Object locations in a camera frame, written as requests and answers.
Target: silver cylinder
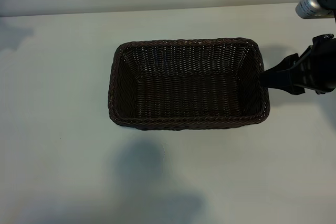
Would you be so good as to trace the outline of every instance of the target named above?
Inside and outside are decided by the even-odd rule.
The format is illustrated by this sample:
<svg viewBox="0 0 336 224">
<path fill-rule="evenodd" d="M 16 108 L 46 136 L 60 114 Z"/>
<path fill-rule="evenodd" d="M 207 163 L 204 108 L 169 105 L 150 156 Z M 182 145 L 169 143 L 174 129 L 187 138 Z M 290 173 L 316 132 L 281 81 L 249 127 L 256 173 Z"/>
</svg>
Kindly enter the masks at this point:
<svg viewBox="0 0 336 224">
<path fill-rule="evenodd" d="M 317 0 L 301 0 L 295 8 L 301 18 L 333 18 L 330 10 L 323 9 Z"/>
</svg>

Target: white tabletop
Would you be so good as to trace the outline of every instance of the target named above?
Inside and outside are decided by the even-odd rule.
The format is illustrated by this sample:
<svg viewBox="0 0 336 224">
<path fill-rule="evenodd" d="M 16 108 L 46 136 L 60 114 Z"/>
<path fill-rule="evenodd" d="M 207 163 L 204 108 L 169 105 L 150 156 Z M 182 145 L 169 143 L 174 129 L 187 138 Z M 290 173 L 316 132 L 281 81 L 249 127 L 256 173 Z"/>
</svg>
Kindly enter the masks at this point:
<svg viewBox="0 0 336 224">
<path fill-rule="evenodd" d="M 108 116 L 124 42 L 245 37 L 265 67 L 331 19 L 295 4 L 0 19 L 0 223 L 330 224 L 336 92 L 270 90 L 258 125 L 142 132 Z"/>
</svg>

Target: dark brown wicker basket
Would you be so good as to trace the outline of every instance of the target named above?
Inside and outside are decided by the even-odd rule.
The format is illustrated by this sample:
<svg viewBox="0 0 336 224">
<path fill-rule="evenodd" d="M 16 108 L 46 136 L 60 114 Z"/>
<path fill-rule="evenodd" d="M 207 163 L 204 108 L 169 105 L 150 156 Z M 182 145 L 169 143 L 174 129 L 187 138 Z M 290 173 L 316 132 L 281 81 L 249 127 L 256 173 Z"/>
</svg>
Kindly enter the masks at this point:
<svg viewBox="0 0 336 224">
<path fill-rule="evenodd" d="M 110 118 L 141 130 L 260 123 L 270 109 L 262 62 L 258 45 L 243 38 L 123 44 L 112 65 Z"/>
</svg>

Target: basket rim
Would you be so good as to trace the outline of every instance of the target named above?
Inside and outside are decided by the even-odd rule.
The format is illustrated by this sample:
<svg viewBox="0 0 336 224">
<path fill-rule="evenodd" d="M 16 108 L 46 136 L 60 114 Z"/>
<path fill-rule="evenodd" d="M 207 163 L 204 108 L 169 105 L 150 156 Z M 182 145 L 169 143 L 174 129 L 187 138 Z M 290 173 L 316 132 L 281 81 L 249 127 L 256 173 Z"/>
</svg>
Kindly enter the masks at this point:
<svg viewBox="0 0 336 224">
<path fill-rule="evenodd" d="M 110 85 L 109 85 L 109 92 L 108 92 L 108 108 L 109 108 L 109 115 L 110 119 L 115 122 L 116 124 L 122 126 L 146 126 L 146 123 L 172 123 L 172 122 L 185 122 L 185 123 L 199 123 L 199 124 L 222 124 L 225 121 L 233 122 L 249 122 L 250 120 L 259 119 L 260 122 L 264 121 L 270 112 L 270 103 L 269 103 L 269 95 L 268 89 L 261 87 L 260 91 L 262 92 L 262 100 L 260 101 L 261 109 L 253 114 L 253 115 L 242 115 L 242 116 L 190 116 L 190 117 L 170 117 L 170 118 L 125 118 L 120 116 L 118 110 L 116 109 L 116 99 L 114 99 L 114 90 L 116 87 L 116 82 L 118 78 L 119 72 L 119 62 L 120 56 L 123 51 L 127 48 L 136 48 L 136 47 L 143 47 L 143 46 L 170 46 L 170 45 L 177 45 L 177 46 L 185 46 L 185 45 L 201 45 L 205 44 L 208 46 L 212 45 L 220 45 L 223 43 L 232 43 L 232 44 L 242 44 L 246 43 L 248 47 L 255 50 L 255 52 L 260 57 L 261 63 L 260 68 L 261 71 L 264 71 L 264 64 L 262 61 L 261 53 L 259 51 L 258 45 L 251 39 L 246 38 L 217 38 L 217 39 L 178 39 L 178 40 L 152 40 L 152 41 L 132 41 L 126 42 L 121 44 L 113 58 L 113 64 L 111 68 L 111 76 L 110 76 Z"/>
</svg>

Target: rectangular basket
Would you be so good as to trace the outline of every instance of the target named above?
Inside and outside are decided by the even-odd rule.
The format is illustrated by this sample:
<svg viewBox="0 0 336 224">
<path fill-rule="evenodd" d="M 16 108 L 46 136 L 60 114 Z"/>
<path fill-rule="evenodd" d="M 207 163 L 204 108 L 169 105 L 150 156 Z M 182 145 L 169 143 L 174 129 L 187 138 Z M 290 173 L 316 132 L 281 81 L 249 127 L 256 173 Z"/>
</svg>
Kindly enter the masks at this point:
<svg viewBox="0 0 336 224">
<path fill-rule="evenodd" d="M 264 121 L 258 45 L 244 38 L 129 42 L 115 55 L 109 114 L 141 130 L 228 129 Z"/>
</svg>

